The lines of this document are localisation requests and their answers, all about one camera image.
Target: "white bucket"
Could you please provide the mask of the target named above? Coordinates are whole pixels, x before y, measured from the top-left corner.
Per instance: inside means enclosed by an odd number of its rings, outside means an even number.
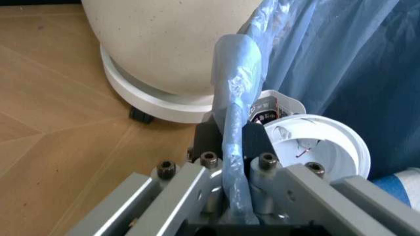
[[[363,139],[348,126],[317,115],[292,115],[267,123],[267,134],[282,166],[318,162],[325,179],[367,178],[370,154]]]

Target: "black caster wheel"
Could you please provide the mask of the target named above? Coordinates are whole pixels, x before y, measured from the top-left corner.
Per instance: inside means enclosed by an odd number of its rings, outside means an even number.
[[[130,118],[131,119],[135,119],[137,121],[140,121],[141,123],[145,123],[145,124],[150,124],[150,122],[153,120],[153,116],[144,113],[142,111],[140,111],[139,109],[135,108],[135,107],[131,107],[130,110]]]

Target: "blue tape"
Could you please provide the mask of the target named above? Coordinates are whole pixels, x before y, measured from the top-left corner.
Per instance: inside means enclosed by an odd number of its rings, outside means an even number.
[[[395,176],[387,176],[377,180],[372,181],[376,186],[382,188],[384,191],[388,192],[402,203],[411,207],[410,200],[408,199],[407,192],[405,191],[404,185],[401,183],[400,179]]]

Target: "plastic-wrapped cable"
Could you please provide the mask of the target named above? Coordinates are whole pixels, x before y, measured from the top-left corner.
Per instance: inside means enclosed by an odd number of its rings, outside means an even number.
[[[287,12],[277,0],[264,0],[238,34],[221,37],[214,49],[213,116],[223,133],[222,180],[230,223],[259,223],[243,169],[242,127],[267,75],[274,36],[284,26],[280,16]]]
[[[242,127],[257,93],[261,54],[246,35],[223,36],[214,50],[213,116],[223,133],[223,189],[229,199],[229,223],[258,224],[253,214],[248,181],[243,170]]]

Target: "gray metal bar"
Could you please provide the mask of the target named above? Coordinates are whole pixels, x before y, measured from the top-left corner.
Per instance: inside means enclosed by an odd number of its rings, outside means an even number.
[[[420,214],[373,183],[354,176],[331,185],[395,234],[420,235]]]
[[[131,228],[128,236],[174,235],[184,219],[198,215],[211,191],[206,168],[185,163]]]
[[[313,222],[332,235],[394,235],[303,165],[277,169],[274,176],[251,176],[252,184],[285,210],[290,223]]]
[[[130,222],[144,212],[159,191],[156,181],[132,173],[67,235],[123,235]]]

